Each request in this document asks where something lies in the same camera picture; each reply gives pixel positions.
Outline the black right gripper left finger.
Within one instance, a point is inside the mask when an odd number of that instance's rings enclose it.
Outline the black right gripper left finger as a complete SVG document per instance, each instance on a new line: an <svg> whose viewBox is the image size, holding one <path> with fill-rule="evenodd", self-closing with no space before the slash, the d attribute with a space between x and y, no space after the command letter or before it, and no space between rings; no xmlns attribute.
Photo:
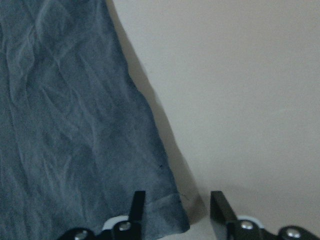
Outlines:
<svg viewBox="0 0 320 240"><path fill-rule="evenodd" d="M130 212L128 215L129 222L140 223L143 219L144 206L145 206L146 192L139 190L133 195L131 202Z"/></svg>

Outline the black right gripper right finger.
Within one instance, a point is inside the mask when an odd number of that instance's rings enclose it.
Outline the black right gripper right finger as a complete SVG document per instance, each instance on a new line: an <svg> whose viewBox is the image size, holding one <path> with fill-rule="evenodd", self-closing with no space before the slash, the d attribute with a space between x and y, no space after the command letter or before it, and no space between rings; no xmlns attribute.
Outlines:
<svg viewBox="0 0 320 240"><path fill-rule="evenodd" d="M210 192L210 220L216 223L229 223L238 220L227 198L220 190Z"/></svg>

